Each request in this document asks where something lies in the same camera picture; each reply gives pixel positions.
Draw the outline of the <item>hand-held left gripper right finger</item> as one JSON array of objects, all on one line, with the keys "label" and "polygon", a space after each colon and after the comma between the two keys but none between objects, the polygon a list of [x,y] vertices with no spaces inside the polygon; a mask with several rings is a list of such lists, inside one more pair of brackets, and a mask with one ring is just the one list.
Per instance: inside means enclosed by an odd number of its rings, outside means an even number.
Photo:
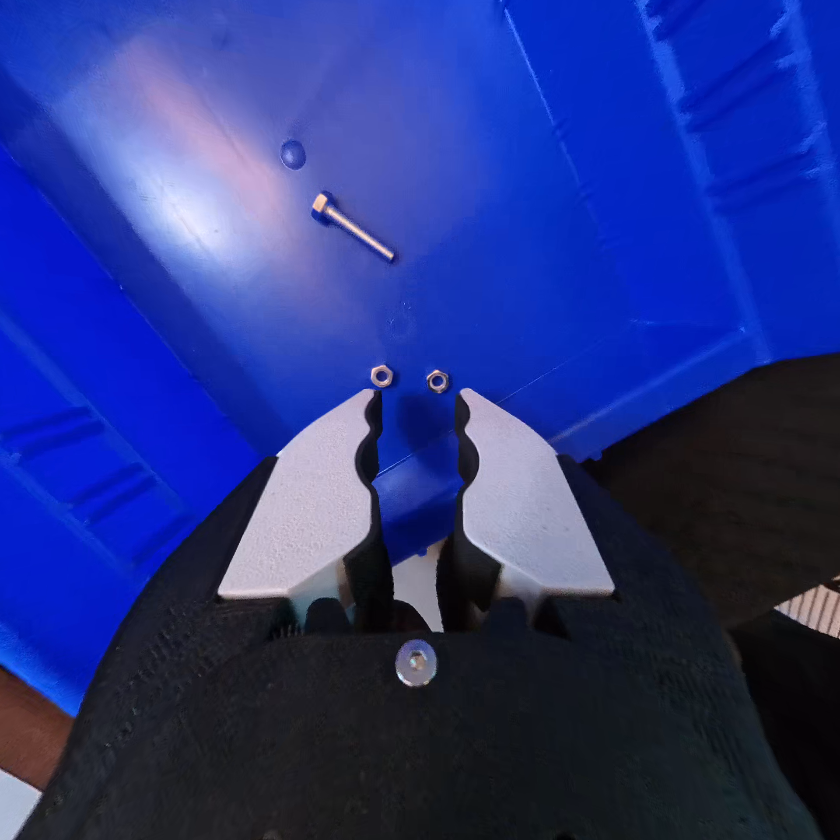
[{"label": "hand-held left gripper right finger", "polygon": [[615,583],[553,447],[473,389],[455,401],[453,531],[440,554],[445,631],[468,631],[503,599],[534,623],[554,597],[608,599]]}]

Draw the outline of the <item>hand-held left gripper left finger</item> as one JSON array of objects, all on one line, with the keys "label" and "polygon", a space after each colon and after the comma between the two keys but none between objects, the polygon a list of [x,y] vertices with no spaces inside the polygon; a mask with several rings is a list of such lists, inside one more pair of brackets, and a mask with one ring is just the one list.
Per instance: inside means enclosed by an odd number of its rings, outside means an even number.
[{"label": "hand-held left gripper left finger", "polygon": [[223,602],[286,600],[299,624],[320,599],[353,609],[358,627],[392,618],[392,567],[373,481],[382,394],[363,389],[276,456],[222,577]]}]

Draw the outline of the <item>long thin silver bolt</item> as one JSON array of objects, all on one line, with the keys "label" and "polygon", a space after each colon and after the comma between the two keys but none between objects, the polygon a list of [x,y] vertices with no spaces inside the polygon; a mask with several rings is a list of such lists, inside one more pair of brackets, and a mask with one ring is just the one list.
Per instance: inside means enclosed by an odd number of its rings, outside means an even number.
[{"label": "long thin silver bolt", "polygon": [[387,263],[395,262],[395,251],[347,217],[339,209],[333,195],[329,192],[320,192],[315,196],[311,205],[311,216],[322,226],[334,227],[344,231],[345,234],[362,243],[363,246],[376,253]]}]

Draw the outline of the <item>blue plastic bin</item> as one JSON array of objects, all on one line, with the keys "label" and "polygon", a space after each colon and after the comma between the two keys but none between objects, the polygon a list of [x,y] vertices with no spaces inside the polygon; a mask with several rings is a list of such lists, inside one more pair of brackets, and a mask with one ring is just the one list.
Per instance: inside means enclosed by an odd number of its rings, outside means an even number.
[{"label": "blue plastic bin", "polygon": [[2,2],[1,50],[2,667],[71,715],[376,365],[400,563],[459,388],[584,460],[838,350],[838,2]]}]

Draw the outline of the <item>black round cushion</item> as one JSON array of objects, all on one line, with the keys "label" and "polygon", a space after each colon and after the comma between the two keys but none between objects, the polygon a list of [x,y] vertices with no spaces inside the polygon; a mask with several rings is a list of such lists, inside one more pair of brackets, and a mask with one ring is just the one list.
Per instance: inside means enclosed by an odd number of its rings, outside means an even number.
[{"label": "black round cushion", "polygon": [[759,367],[585,470],[734,627],[839,572],[839,355]]}]

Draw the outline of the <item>black printed shirt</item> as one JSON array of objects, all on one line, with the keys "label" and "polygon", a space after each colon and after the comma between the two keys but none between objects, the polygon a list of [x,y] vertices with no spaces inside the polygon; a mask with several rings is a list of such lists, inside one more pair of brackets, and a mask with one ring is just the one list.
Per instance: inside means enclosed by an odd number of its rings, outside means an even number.
[{"label": "black printed shirt", "polygon": [[777,763],[839,838],[838,577],[727,631]]}]

